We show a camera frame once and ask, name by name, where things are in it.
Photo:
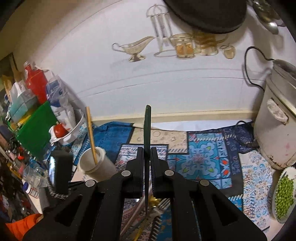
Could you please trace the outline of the yellow chopstick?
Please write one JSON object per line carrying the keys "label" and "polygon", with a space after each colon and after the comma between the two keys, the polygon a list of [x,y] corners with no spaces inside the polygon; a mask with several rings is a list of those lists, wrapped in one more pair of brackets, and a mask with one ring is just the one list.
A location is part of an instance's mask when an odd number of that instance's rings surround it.
{"label": "yellow chopstick", "polygon": [[93,129],[92,129],[90,108],[87,106],[85,109],[86,109],[87,129],[88,129],[88,137],[90,140],[90,147],[91,147],[94,163],[95,163],[95,165],[97,165],[98,161],[97,161],[95,143],[94,143],[94,138],[93,138]]}

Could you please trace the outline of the dark green chopstick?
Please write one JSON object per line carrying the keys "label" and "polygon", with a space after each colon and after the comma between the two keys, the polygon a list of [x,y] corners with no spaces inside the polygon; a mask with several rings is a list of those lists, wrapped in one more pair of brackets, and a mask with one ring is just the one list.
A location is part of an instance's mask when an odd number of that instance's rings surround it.
{"label": "dark green chopstick", "polygon": [[149,168],[151,145],[151,106],[146,105],[144,115],[144,186],[145,186],[145,215],[148,214],[149,203]]}

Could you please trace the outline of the white chopstick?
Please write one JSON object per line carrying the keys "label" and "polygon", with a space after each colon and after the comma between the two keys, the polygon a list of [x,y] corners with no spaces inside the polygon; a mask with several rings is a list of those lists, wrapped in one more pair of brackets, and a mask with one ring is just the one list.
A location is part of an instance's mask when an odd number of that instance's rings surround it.
{"label": "white chopstick", "polygon": [[124,234],[128,231],[130,226],[133,224],[134,220],[138,217],[139,213],[145,209],[145,197],[142,197],[139,202],[137,203],[137,206],[133,209],[131,212],[128,220],[125,222],[123,228],[120,232],[120,238],[124,236]]}

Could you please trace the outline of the white ceramic utensil cup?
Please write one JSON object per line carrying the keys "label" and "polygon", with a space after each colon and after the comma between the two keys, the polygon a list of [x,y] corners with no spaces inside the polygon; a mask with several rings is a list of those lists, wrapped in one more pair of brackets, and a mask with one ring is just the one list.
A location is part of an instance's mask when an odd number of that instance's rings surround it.
{"label": "white ceramic utensil cup", "polygon": [[95,147],[97,164],[93,159],[91,148],[87,149],[80,157],[78,169],[84,175],[97,182],[110,179],[116,174],[116,167],[107,157],[105,149]]}

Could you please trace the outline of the patterned patchwork table mat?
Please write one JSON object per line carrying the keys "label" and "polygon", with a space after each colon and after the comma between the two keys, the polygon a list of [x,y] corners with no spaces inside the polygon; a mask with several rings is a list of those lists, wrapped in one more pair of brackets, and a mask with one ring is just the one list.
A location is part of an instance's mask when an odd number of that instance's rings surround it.
{"label": "patterned patchwork table mat", "polygon": [[[143,128],[132,123],[109,122],[93,125],[95,146],[105,149],[116,170],[125,169],[143,144]],[[77,165],[90,148],[86,123],[79,128],[71,153],[74,156],[72,181],[87,180]],[[271,224],[269,192],[273,170],[262,155],[242,144],[253,141],[251,123],[205,131],[151,130],[151,147],[166,160],[169,169],[185,179],[209,180],[262,231]]]}

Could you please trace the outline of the clear plastic bottle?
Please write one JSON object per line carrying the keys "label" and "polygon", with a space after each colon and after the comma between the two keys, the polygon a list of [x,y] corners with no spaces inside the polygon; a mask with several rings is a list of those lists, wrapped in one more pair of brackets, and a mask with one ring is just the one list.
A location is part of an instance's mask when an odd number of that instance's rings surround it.
{"label": "clear plastic bottle", "polygon": [[41,167],[32,168],[30,166],[26,166],[23,171],[23,180],[36,189],[44,188],[47,186],[46,174],[46,171]]}

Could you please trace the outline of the white bowl with red lid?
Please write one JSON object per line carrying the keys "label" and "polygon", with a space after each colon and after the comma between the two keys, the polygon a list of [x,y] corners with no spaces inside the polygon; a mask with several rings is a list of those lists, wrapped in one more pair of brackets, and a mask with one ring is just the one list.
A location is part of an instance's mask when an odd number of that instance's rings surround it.
{"label": "white bowl with red lid", "polygon": [[49,134],[51,135],[50,144],[58,142],[59,144],[65,146],[74,142],[79,135],[82,125],[86,123],[84,113],[80,109],[74,110],[75,120],[77,125],[72,130],[66,130],[61,123],[52,126],[49,129]]}

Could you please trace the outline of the plate of green peas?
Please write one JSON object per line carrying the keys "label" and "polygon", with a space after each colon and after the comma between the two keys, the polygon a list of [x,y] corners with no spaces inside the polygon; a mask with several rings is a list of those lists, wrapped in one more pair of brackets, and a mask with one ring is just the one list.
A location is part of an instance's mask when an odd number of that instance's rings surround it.
{"label": "plate of green peas", "polygon": [[289,218],[295,207],[295,167],[283,170],[276,184],[273,200],[273,217],[281,224]]}

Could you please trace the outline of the blue white plastic bag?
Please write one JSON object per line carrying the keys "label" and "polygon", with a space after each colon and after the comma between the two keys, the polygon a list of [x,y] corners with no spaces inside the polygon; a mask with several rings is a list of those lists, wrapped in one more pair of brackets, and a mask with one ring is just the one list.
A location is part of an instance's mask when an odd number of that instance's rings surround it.
{"label": "blue white plastic bag", "polygon": [[56,119],[67,132],[76,126],[74,109],[69,102],[66,85],[59,76],[53,76],[46,85],[46,96]]}

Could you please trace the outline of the white rice cooker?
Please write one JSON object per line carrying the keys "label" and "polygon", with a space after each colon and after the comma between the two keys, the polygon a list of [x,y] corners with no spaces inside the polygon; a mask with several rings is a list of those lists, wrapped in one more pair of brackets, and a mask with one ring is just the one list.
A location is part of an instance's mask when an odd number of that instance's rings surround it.
{"label": "white rice cooker", "polygon": [[259,152],[274,169],[295,163],[295,66],[275,60],[254,124]]}

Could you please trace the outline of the teal tissue box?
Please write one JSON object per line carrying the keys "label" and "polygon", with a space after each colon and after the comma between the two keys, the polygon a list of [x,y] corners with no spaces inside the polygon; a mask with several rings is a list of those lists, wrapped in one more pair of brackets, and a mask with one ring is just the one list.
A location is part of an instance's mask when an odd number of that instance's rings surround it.
{"label": "teal tissue box", "polygon": [[15,82],[10,90],[11,104],[8,112],[14,123],[17,123],[34,105],[38,103],[32,90],[28,89],[23,80]]}

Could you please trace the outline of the red carton box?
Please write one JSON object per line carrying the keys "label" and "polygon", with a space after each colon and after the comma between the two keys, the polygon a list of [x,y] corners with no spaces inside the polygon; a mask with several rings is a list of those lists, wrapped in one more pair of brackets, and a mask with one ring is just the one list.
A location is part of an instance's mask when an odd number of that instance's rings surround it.
{"label": "red carton box", "polygon": [[37,97],[39,104],[47,101],[46,85],[48,83],[43,70],[33,67],[28,61],[24,63],[26,78],[26,86]]}

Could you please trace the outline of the black pan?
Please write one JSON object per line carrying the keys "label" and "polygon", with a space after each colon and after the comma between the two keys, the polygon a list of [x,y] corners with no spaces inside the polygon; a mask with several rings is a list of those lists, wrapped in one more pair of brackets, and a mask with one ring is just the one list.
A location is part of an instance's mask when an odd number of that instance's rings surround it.
{"label": "black pan", "polygon": [[166,0],[164,3],[189,26],[213,34],[237,30],[247,12],[247,3],[242,0]]}

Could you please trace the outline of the hanging silver ladle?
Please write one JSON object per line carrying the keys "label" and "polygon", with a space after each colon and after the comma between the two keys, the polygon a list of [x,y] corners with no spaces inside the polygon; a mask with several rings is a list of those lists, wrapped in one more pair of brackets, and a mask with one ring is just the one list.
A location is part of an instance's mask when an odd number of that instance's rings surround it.
{"label": "hanging silver ladle", "polygon": [[274,8],[264,0],[250,1],[260,23],[273,35],[278,35],[278,27],[285,27],[285,24]]}

